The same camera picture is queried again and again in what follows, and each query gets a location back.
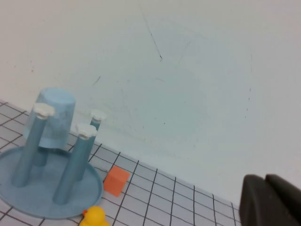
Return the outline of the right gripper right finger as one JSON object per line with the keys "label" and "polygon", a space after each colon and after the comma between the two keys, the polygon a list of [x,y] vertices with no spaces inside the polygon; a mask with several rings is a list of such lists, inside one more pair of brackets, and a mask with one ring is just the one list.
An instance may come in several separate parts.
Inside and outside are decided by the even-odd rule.
{"label": "right gripper right finger", "polygon": [[276,174],[267,174],[265,180],[275,190],[290,215],[301,225],[301,190]]}

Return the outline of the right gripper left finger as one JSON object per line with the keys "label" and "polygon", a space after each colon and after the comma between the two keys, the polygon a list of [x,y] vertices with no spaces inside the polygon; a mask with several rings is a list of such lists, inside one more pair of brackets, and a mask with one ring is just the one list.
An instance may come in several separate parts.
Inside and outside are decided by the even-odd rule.
{"label": "right gripper left finger", "polygon": [[263,178],[246,175],[239,216],[243,226],[279,226],[282,224],[282,202]]}

